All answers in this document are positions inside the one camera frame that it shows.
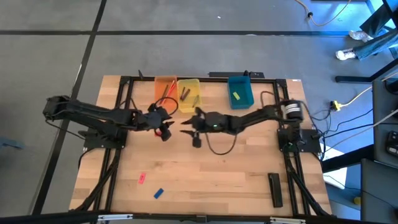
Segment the shoe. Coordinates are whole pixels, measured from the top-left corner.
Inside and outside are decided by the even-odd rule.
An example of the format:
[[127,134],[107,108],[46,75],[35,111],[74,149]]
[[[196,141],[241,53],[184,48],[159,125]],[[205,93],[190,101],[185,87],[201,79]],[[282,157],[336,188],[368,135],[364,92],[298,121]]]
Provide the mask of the shoe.
[[362,40],[363,42],[367,42],[371,39],[373,39],[373,37],[369,36],[367,33],[365,33],[364,31],[350,31],[349,32],[349,36],[354,39],[354,40]]
[[353,49],[339,50],[336,52],[336,58],[338,60],[347,60],[349,58],[356,58],[356,54]]

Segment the blue eraser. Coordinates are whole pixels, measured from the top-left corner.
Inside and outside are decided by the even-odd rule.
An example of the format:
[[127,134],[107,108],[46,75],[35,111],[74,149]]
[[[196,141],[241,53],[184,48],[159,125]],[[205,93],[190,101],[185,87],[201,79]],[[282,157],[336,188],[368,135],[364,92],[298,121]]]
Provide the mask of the blue eraser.
[[156,192],[156,194],[154,195],[154,197],[157,199],[157,198],[159,198],[159,196],[163,193],[163,189],[159,189],[157,192]]

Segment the orange bin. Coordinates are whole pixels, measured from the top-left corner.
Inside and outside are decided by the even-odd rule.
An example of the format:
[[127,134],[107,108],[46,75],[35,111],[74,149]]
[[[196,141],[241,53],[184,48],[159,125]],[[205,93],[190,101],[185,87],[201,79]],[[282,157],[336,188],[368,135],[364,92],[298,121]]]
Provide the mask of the orange bin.
[[[171,92],[169,92],[172,84],[174,84],[174,87]],[[164,93],[166,94],[166,96],[171,97],[177,101],[177,76],[174,75],[155,77],[155,101],[162,98]],[[171,99],[164,99],[163,101],[158,102],[157,106],[162,106],[167,110],[169,114],[177,108],[177,104],[174,102],[174,100]]]

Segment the wooden table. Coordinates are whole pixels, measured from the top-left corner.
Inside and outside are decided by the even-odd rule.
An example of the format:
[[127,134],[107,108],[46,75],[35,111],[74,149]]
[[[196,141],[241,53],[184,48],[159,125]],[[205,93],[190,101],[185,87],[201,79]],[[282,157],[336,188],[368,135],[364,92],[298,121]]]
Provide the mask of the wooden table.
[[[104,76],[97,105],[114,108],[120,76]],[[300,80],[287,80],[291,99],[305,100]],[[200,83],[204,111],[244,115],[261,107],[260,92],[273,92],[272,85],[252,83],[254,105],[248,110],[231,110],[226,83]],[[145,111],[154,102],[154,82],[134,82],[132,97]],[[265,104],[274,104],[273,95],[264,95]],[[192,147],[192,139],[181,125],[192,114],[176,112],[167,142],[153,131],[129,132],[122,150],[111,210],[131,213],[174,213],[207,215],[292,215],[282,153],[279,151],[276,121],[266,121],[247,128],[238,135],[234,149],[225,156],[213,154],[202,136],[202,147]],[[310,128],[310,120],[302,123]],[[210,134],[215,151],[227,151],[234,136]],[[104,149],[89,152],[81,161],[70,208],[76,208],[89,195],[100,176]],[[330,205],[320,163],[311,153],[301,153],[305,183],[317,202],[330,213]],[[138,184],[141,173],[144,184]],[[284,206],[272,206],[267,173],[279,173]],[[160,188],[164,193],[154,194]],[[303,213],[300,191],[295,189],[299,211]],[[104,208],[102,199],[100,208]]]

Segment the gray floor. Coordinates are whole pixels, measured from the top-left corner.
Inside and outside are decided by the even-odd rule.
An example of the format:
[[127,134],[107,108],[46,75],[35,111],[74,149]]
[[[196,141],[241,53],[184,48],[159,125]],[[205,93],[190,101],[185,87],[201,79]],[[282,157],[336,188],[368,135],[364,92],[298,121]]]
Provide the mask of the gray floor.
[[[345,5],[304,2],[318,22],[333,17]],[[100,0],[2,0],[0,29],[90,30],[99,5]],[[330,25],[315,27],[306,22],[304,9],[294,0],[109,0],[99,29],[347,31],[358,29],[368,16],[365,3],[353,2]],[[87,40],[87,36],[0,36],[0,136],[27,146],[23,150],[0,150],[1,217],[29,212],[56,132],[44,123],[41,112],[45,99],[70,93]],[[361,62],[335,58],[336,50],[359,44],[348,37],[98,36],[78,99],[94,103],[103,75],[137,75],[140,69],[145,75],[204,77],[210,71],[249,69],[264,72],[269,78],[302,79],[310,110],[318,111],[330,100],[345,103],[368,87],[337,84],[333,81],[335,75],[369,76],[392,60],[389,51]],[[371,102],[369,91],[350,107],[333,114],[334,127],[369,110]],[[369,114],[342,129],[371,122]],[[73,124],[69,129],[77,131],[81,127]],[[327,144],[349,134],[330,138]],[[372,141],[369,131],[337,149],[349,152]],[[66,137],[45,213],[68,209],[81,149],[80,140]],[[358,175],[358,169],[349,169],[347,183],[359,184]]]

